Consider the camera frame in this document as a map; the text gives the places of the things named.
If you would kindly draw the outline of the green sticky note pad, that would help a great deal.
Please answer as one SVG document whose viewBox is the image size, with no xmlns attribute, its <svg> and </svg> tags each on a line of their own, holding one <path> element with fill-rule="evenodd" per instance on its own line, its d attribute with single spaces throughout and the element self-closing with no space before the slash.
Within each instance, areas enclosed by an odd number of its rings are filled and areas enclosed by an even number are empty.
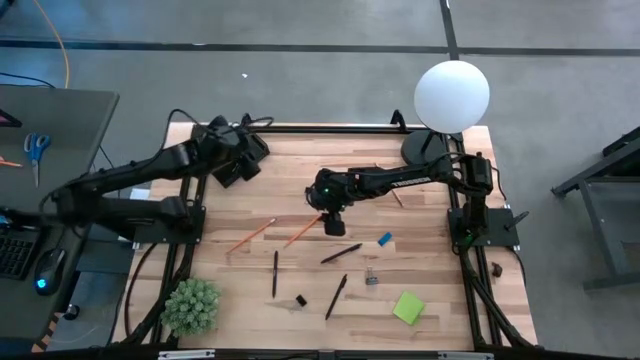
<svg viewBox="0 0 640 360">
<path fill-rule="evenodd" d="M 411 292 L 404 291 L 398 298 L 392 313 L 404 323 L 413 326 L 425 308 L 425 303 Z"/>
</svg>

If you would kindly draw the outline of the green artificial plant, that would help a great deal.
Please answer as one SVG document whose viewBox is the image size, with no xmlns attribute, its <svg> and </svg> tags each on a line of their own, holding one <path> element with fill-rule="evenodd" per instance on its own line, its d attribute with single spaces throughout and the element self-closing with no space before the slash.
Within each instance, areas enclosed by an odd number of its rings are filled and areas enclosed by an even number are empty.
<svg viewBox="0 0 640 360">
<path fill-rule="evenodd" d="M 201 335 L 216 327 L 219 303 L 220 290 L 214 283 L 189 278 L 165 301 L 160 320 L 176 337 Z"/>
</svg>

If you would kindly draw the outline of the silver aluminium bar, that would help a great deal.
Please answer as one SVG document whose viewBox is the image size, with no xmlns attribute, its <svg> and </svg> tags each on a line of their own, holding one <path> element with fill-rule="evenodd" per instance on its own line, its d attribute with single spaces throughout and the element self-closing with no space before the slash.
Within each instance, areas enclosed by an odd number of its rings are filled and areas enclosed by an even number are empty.
<svg viewBox="0 0 640 360">
<path fill-rule="evenodd" d="M 215 357 L 215 349 L 190 349 L 161 351 L 157 360 L 203 360 L 214 359 Z"/>
<path fill-rule="evenodd" d="M 458 352 L 458 351 L 439 352 L 437 355 L 437 359 L 438 360 L 495 360 L 494 355 L 491 353 Z"/>
</svg>

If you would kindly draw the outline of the black computer mouse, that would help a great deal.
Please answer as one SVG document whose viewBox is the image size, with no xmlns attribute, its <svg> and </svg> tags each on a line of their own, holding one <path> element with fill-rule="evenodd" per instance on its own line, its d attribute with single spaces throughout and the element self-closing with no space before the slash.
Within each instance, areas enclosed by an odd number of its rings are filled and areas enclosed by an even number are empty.
<svg viewBox="0 0 640 360">
<path fill-rule="evenodd" d="M 34 287 L 40 296 L 54 294 L 61 283 L 66 251 L 54 248 L 45 251 L 38 259 L 34 270 Z"/>
</svg>

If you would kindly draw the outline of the white globe table lamp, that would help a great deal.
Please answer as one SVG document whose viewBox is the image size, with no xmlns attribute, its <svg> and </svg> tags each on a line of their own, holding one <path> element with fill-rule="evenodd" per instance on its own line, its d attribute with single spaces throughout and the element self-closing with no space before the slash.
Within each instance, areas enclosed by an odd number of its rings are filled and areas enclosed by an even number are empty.
<svg viewBox="0 0 640 360">
<path fill-rule="evenodd" d="M 423 130 L 408 135 L 401 157 L 408 165 L 432 164 L 448 151 L 444 137 L 476 125 L 490 102 L 490 86 L 475 65 L 449 60 L 427 70 L 416 84 L 414 108 Z"/>
</svg>

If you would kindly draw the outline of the orange pencil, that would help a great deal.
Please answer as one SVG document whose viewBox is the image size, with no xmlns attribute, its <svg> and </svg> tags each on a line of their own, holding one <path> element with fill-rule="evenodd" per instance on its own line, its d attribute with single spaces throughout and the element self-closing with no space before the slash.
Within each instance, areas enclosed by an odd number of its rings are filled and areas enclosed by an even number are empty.
<svg viewBox="0 0 640 360">
<path fill-rule="evenodd" d="M 237 248 L 241 247 L 242 245 L 244 245 L 246 242 L 250 241 L 251 239 L 253 239 L 254 237 L 256 237 L 257 235 L 259 235 L 260 233 L 262 233 L 264 230 L 266 230 L 268 227 L 270 227 L 271 225 L 273 225 L 275 222 L 277 221 L 277 218 L 271 218 L 269 221 L 267 221 L 266 223 L 262 224 L 258 229 L 256 229 L 255 231 L 253 231 L 252 233 L 250 233 L 249 235 L 247 235 L 244 239 L 240 240 L 239 242 L 237 242 L 233 247 L 231 247 L 225 254 L 231 254 L 232 252 L 234 252 Z"/>
<path fill-rule="evenodd" d="M 290 246 L 293 242 L 298 240 L 303 234 L 305 234 L 310 228 L 312 228 L 318 221 L 322 218 L 322 214 L 315 216 L 307 225 L 302 227 L 297 233 L 295 233 L 291 238 L 287 240 L 284 245 L 284 248 Z"/>
</svg>

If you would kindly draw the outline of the dark metal cart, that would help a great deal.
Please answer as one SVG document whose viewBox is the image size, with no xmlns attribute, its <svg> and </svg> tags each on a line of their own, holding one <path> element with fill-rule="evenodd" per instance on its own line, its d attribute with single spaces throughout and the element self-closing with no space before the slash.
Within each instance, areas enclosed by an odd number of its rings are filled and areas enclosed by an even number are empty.
<svg viewBox="0 0 640 360">
<path fill-rule="evenodd" d="M 640 126 L 602 150 L 602 158 L 551 189 L 558 198 L 577 190 L 609 275 L 583 283 L 586 291 L 640 284 L 625 252 L 640 246 Z"/>
</svg>

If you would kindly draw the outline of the right arm's black gripper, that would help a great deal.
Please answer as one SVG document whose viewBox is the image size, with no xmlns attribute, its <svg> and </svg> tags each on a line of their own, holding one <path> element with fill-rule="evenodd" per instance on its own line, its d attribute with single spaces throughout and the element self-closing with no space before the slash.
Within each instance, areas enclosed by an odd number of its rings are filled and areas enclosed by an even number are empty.
<svg viewBox="0 0 640 360">
<path fill-rule="evenodd" d="M 321 169 L 312 185 L 305 188 L 307 203 L 320 212 L 326 235 L 341 237 L 346 234 L 340 213 L 353 203 L 348 191 L 352 178 L 343 172 Z"/>
</svg>

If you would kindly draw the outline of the black keyboard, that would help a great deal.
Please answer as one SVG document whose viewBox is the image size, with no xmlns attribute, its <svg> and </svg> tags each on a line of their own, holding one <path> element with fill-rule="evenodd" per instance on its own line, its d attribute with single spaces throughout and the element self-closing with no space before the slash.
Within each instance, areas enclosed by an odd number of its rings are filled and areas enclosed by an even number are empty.
<svg viewBox="0 0 640 360">
<path fill-rule="evenodd" d="M 0 229 L 0 278 L 22 280 L 39 245 L 39 231 Z"/>
</svg>

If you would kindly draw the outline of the natural wood pencil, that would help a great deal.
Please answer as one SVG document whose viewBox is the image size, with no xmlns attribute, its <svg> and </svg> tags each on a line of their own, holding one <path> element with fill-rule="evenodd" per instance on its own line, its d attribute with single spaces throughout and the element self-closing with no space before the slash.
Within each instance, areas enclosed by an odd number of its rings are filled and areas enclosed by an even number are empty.
<svg viewBox="0 0 640 360">
<path fill-rule="evenodd" d="M 374 166 L 382 168 L 382 166 L 377 162 L 374 162 Z M 395 190 L 393 188 L 390 189 L 390 193 L 393 195 L 394 199 L 397 201 L 397 203 L 399 204 L 400 208 L 404 208 L 404 204 L 402 203 L 400 197 L 398 196 L 398 194 L 395 192 Z"/>
</svg>

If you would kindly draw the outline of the grey side desk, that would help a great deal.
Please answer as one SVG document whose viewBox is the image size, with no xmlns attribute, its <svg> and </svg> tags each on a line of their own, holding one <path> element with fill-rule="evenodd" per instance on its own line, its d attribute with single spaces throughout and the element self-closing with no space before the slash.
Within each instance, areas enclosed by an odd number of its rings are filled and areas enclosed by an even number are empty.
<svg viewBox="0 0 640 360">
<path fill-rule="evenodd" d="M 0 208 L 34 213 L 47 193 L 89 171 L 118 100 L 109 91 L 0 85 L 0 109 L 22 122 L 20 128 L 0 127 L 0 156 L 23 164 L 0 166 Z M 39 187 L 23 149 L 31 132 L 51 138 L 39 166 Z M 49 335 L 55 313 L 69 304 L 84 241 L 52 225 L 36 256 L 56 246 L 66 251 L 56 293 L 36 293 L 34 267 L 22 280 L 0 278 L 0 359 L 29 355 Z"/>
</svg>

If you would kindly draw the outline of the black aluminium table frame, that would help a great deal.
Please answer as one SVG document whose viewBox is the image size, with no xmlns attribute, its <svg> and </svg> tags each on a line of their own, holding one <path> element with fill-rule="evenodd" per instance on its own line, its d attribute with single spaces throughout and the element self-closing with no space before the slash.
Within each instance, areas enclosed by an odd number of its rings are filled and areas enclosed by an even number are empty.
<svg viewBox="0 0 640 360">
<path fill-rule="evenodd" d="M 396 126 L 276 124 L 261 136 L 270 154 L 255 178 L 228 188 L 215 180 L 189 188 L 206 208 L 191 273 L 217 285 L 221 300 L 216 327 L 182 338 L 182 347 L 212 348 L 218 357 L 308 356 L 318 351 L 347 359 L 409 359 L 468 352 L 476 335 L 489 334 L 485 310 L 476 320 L 469 317 L 469 294 L 447 223 L 450 193 L 442 184 L 396 191 L 404 208 L 392 194 L 361 202 L 343 214 L 344 236 L 328 236 L 316 223 L 284 248 L 316 216 L 304 190 L 319 170 L 401 164 L 404 134 Z M 277 218 L 273 225 L 225 254 L 271 218 Z M 377 241 L 387 232 L 392 239 L 381 247 Z M 320 264 L 358 243 L 363 243 L 359 250 Z M 365 283 L 368 266 L 379 279 L 377 285 Z M 325 320 L 344 274 L 348 281 Z M 413 326 L 392 313 L 404 291 L 425 303 Z M 308 304 L 290 312 L 288 302 L 297 295 Z"/>
</svg>

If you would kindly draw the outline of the blue handled scissors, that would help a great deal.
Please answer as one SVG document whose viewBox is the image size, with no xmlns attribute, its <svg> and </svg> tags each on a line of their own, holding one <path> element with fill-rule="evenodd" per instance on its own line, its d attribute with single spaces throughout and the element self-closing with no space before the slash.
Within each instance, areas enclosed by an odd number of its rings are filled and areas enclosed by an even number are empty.
<svg viewBox="0 0 640 360">
<path fill-rule="evenodd" d="M 38 134 L 31 132 L 26 135 L 24 139 L 23 149 L 27 155 L 27 158 L 31 164 L 32 172 L 34 176 L 34 183 L 36 187 L 39 187 L 40 171 L 39 166 L 43 153 L 51 144 L 51 138 L 49 135 Z"/>
</svg>

